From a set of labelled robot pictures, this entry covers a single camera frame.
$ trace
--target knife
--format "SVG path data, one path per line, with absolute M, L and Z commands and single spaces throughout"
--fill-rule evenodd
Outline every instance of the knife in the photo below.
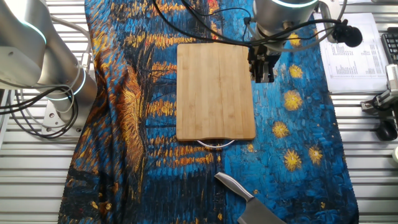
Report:
M 251 195 L 238 181 L 231 176 L 218 172 L 214 175 L 227 188 L 246 200 L 246 209 L 238 218 L 240 224 L 286 224 L 273 214 L 263 203 Z

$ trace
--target wire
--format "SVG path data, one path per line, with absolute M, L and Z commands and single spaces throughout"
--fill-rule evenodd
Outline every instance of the wire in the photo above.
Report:
M 15 105 L 7 105 L 7 106 L 0 106 L 0 110 L 5 110 L 5 109 L 9 109 L 9 110 L 5 110 L 0 112 L 0 115 L 4 115 L 4 114 L 9 114 L 9 113 L 13 113 L 13 112 L 18 112 L 21 111 L 23 109 L 26 109 L 30 106 L 32 106 L 33 104 L 35 104 L 36 102 L 38 102 L 41 98 L 47 96 L 49 93 L 53 92 L 53 91 L 57 91 L 59 89 L 62 89 L 62 87 L 56 87 L 50 90 L 47 90 L 39 95 L 37 95 L 36 97 L 33 97 L 32 99 L 29 99 L 25 102 L 22 103 L 17 103 Z
M 197 15 L 190 9 L 189 4 L 187 4 L 184 0 L 182 0 L 184 6 L 187 8 L 187 11 L 192 14 L 193 17 L 197 18 L 198 22 L 200 24 L 203 24 L 203 27 L 208 29 L 212 34 L 217 35 L 218 37 L 225 39 L 225 40 L 218 40 L 218 39 L 210 39 L 210 38 L 206 38 L 206 37 L 200 37 L 200 36 L 196 36 L 193 34 L 189 34 L 188 32 L 185 32 L 181 29 L 179 29 L 178 27 L 175 27 L 171 22 L 169 22 L 166 17 L 163 15 L 163 13 L 160 11 L 159 6 L 157 5 L 155 0 L 152 0 L 152 3 L 155 7 L 155 10 L 157 11 L 157 13 L 159 14 L 159 16 L 162 18 L 162 20 L 171 28 L 175 29 L 177 32 L 192 37 L 192 38 L 196 38 L 198 40 L 205 40 L 205 41 L 209 41 L 209 42 L 218 42 L 218 43 L 222 43 L 222 44 L 232 44 L 232 45 L 242 45 L 242 46 L 246 46 L 246 47 L 251 47 L 251 46 L 255 46 L 255 45 L 261 45 L 261 44 L 267 44 L 270 40 L 272 41 L 273 39 L 275 39 L 276 37 L 279 37 L 281 35 L 284 34 L 288 34 L 289 32 L 292 32 L 293 30 L 299 29 L 301 27 L 304 26 L 308 26 L 310 24 L 316 24 L 316 23 L 324 23 L 324 22 L 330 22 L 330 23 L 334 23 L 334 24 L 341 24 L 341 21 L 338 20 L 334 20 L 334 19 L 317 19 L 314 21 L 308 21 L 308 22 L 304 22 L 302 24 L 299 24 L 295 27 L 289 28 L 287 30 L 284 30 L 282 32 L 279 32 L 278 34 L 275 34 L 271 37 L 266 37 L 264 39 L 261 40 L 254 40 L 254 41 L 250 41 L 250 42 L 242 42 L 242 41 L 238 41 L 238 40 L 232 40 L 229 39 L 227 37 L 224 37 L 223 35 L 213 31 L 212 29 L 210 29 L 208 26 L 206 26 L 206 24 L 204 24 L 203 21 L 201 21 Z
M 23 85 L 18 85 L 18 84 L 10 83 L 10 82 L 7 82 L 7 81 L 1 80 L 1 79 L 0 79 L 0 82 L 1 82 L 1 83 L 4 83 L 4 84 L 6 84 L 6 85 L 9 85 L 9 86 L 13 86 L 13 87 L 16 87 L 16 88 L 20 88 L 20 89 L 24 89 L 24 88 L 25 88 L 25 89 L 40 89 L 40 88 L 66 87 L 66 88 L 68 88 L 68 90 L 62 91 L 62 92 L 60 92 L 60 93 L 50 93 L 49 95 L 65 94 L 65 93 L 68 92 L 68 91 L 72 92 L 72 103 L 70 104 L 70 106 L 68 107 L 68 109 L 65 110 L 65 111 L 59 111 L 59 110 L 57 110 L 59 113 L 67 113 L 67 112 L 69 112 L 69 111 L 71 110 L 72 104 L 73 104 L 73 102 L 75 101 L 75 93 L 73 92 L 72 88 L 75 86 L 77 80 L 79 79 L 82 69 L 83 69 L 83 67 L 82 67 L 81 65 L 79 65 L 79 66 L 78 66 L 78 73 L 77 73 L 77 75 L 76 75 L 76 78 L 74 79 L 74 81 L 72 82 L 72 84 L 71 84 L 70 86 L 69 86 L 69 85 L 66 85 L 66 84 L 58 84 L 58 85 L 43 85 L 43 84 L 38 84 L 39 86 L 23 86 Z
M 346 6 L 347 6 L 347 2 L 348 0 L 344 0 L 343 2 L 343 6 L 341 7 L 341 11 L 340 14 L 337 18 L 338 21 L 341 20 L 341 18 L 343 17 L 343 14 L 345 12 Z M 284 49 L 284 48 L 280 48 L 280 47 L 275 47 L 275 46 L 271 46 L 269 44 L 265 44 L 265 46 L 273 51 L 277 51 L 277 52 L 298 52 L 301 50 L 307 50 L 311 47 L 314 47 L 316 45 L 318 45 L 321 41 L 325 40 L 331 33 L 333 32 L 333 30 L 327 32 L 323 37 L 320 37 L 318 40 L 316 40 L 315 42 L 308 44 L 304 47 L 299 47 L 299 48 L 294 48 L 294 49 Z
M 19 97 L 18 97 L 18 94 L 17 94 L 17 90 L 15 90 L 16 91 L 16 98 L 17 98 L 17 101 L 19 102 Z M 72 103 L 72 96 L 71 96 L 71 94 L 69 94 L 68 92 L 66 92 L 66 95 L 67 95 L 67 97 L 68 97 L 68 99 L 71 101 L 71 103 Z M 8 96 L 8 102 L 9 102 L 9 104 L 11 104 L 11 98 Z M 26 116 L 25 116 L 25 114 L 24 114 L 24 112 L 21 110 L 21 115 L 22 115 L 22 117 L 24 118 L 24 120 L 25 120 L 25 122 L 27 123 L 27 125 L 31 128 L 31 130 L 29 131 L 28 129 L 26 129 L 25 127 L 23 127 L 23 125 L 21 125 L 21 123 L 20 122 L 18 122 L 18 119 L 16 118 L 16 116 L 15 116 L 15 114 L 14 113 L 11 113 L 11 115 L 12 115 L 12 118 L 14 119 L 14 121 L 18 124 L 18 126 L 22 129 L 22 130 L 24 130 L 25 132 L 27 132 L 27 133 L 29 133 L 29 134 L 31 134 L 31 135 L 34 135 L 34 136 L 38 136 L 38 137 L 41 137 L 41 138 L 45 138 L 45 139 L 54 139 L 54 138 L 58 138 L 58 137 L 60 137 L 60 136 L 62 136 L 62 135 L 64 135 L 72 126 L 73 126 L 73 124 L 75 123 L 75 121 L 76 121 L 76 119 L 77 119 L 77 116 L 78 116 L 78 104 L 77 104 L 77 102 L 74 102 L 74 104 L 73 104 L 73 111 L 72 111 L 72 115 L 71 115 L 71 119 L 66 123 L 66 125 L 61 129 L 61 130 L 59 130 L 59 131 L 56 131 L 56 132 L 54 132 L 54 133 L 52 133 L 52 134 L 40 134 L 40 133 L 38 133 L 34 128 L 33 128 L 33 126 L 29 123 L 29 121 L 27 120 L 27 118 L 26 118 Z
M 244 36 L 246 35 L 246 31 L 248 30 L 247 26 L 244 26 L 244 31 L 243 31 L 243 35 L 242 35 L 242 41 L 244 41 Z
M 229 11 L 229 10 L 243 10 L 243 11 L 245 11 L 245 12 L 249 15 L 249 18 L 251 17 L 250 12 L 249 12 L 247 9 L 242 8 L 242 7 L 231 7 L 231 8 L 227 8 L 227 9 L 220 9 L 220 10 L 216 10 L 216 11 L 214 11 L 213 13 L 210 13 L 210 14 L 202 14 L 202 13 L 200 13 L 198 10 L 194 9 L 192 6 L 189 6 L 189 8 L 190 8 L 191 10 L 193 10 L 196 14 L 198 14 L 198 15 L 200 15 L 200 16 L 203 16 L 203 17 L 212 16 L 212 15 L 217 14 L 217 13 L 219 13 L 219 12 L 225 12 L 225 11 Z M 242 36 L 242 42 L 244 42 L 244 36 L 246 35 L 247 29 L 248 29 L 247 26 L 245 26 L 244 32 L 243 32 L 243 36 Z
M 60 23 L 60 24 L 62 24 L 64 26 L 67 26 L 69 28 L 72 28 L 72 29 L 75 29 L 77 31 L 80 31 L 88 39 L 87 48 L 86 48 L 85 53 L 90 53 L 91 52 L 91 37 L 90 37 L 90 33 L 87 30 L 85 30 L 81 26 L 78 26 L 78 25 L 76 25 L 76 24 L 74 24 L 72 22 L 65 21 L 65 20 L 57 18 L 55 16 L 51 16 L 51 20 L 53 20 L 54 22 L 58 22 L 58 23 Z
M 25 101 L 24 91 L 23 90 L 21 90 L 20 95 L 21 95 L 21 100 Z M 66 124 L 63 124 L 63 125 L 59 125 L 59 126 L 47 126 L 44 123 L 41 123 L 40 121 L 38 121 L 36 118 L 34 118 L 32 113 L 29 111 L 29 108 L 26 108 L 25 111 L 29 115 L 30 119 L 32 119 L 36 124 L 41 125 L 42 127 L 45 127 L 45 128 L 62 128 L 62 127 L 64 127 L 66 125 Z
M 329 27 L 329 28 L 323 29 L 321 31 L 318 31 L 310 37 L 294 37 L 294 38 L 278 39 L 276 42 L 285 41 L 285 40 L 310 40 L 310 39 L 316 37 L 318 34 L 324 32 L 326 30 L 330 30 L 330 29 L 334 29 L 334 27 Z
M 191 8 L 193 11 L 195 11 L 195 13 L 198 14 L 199 16 L 205 16 L 205 17 L 206 17 L 206 16 L 212 16 L 212 15 L 217 14 L 217 13 L 219 13 L 219 12 L 224 12 L 224 11 L 228 11 L 228 10 L 244 10 L 245 12 L 247 12 L 247 13 L 249 14 L 249 17 L 251 17 L 250 12 L 249 12 L 247 9 L 242 8 L 242 7 L 231 7 L 231 8 L 227 8 L 227 9 L 220 9 L 220 10 L 216 10 L 216 11 L 214 11 L 213 13 L 210 13 L 210 14 L 202 14 L 202 13 L 200 13 L 199 11 L 195 10 L 192 6 L 190 6 L 190 8 Z

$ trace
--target bamboo cutting board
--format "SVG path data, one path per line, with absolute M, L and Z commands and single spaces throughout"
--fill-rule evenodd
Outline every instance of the bamboo cutting board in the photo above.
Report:
M 177 47 L 177 139 L 254 139 L 248 49 Z

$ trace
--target metal table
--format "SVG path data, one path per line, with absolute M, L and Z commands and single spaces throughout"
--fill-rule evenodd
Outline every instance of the metal table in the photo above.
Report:
M 47 0 L 50 12 L 87 29 L 84 1 Z M 371 12 L 380 33 L 398 26 L 398 5 L 355 4 L 347 13 Z M 55 24 L 62 39 L 80 59 L 85 37 Z M 398 224 L 398 164 L 391 152 L 398 140 L 380 142 L 370 131 L 379 120 L 363 113 L 359 102 L 374 95 L 332 95 L 346 161 L 358 199 L 360 222 Z M 47 100 L 30 110 L 43 119 Z M 10 119 L 0 150 L 0 224 L 53 224 L 57 222 L 63 186 L 78 138 L 52 142 L 23 132 Z

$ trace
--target metal bracket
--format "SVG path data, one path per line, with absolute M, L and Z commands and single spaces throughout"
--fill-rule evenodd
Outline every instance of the metal bracket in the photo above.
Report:
M 62 119 L 59 117 L 57 110 L 51 101 L 48 101 L 47 107 L 45 109 L 43 124 L 46 126 L 61 126 L 65 124 Z M 52 134 L 56 131 L 61 130 L 61 128 L 42 128 L 43 134 Z M 83 126 L 79 124 L 74 124 L 72 128 L 70 128 L 65 136 L 79 137 L 81 135 L 81 131 L 83 130 Z

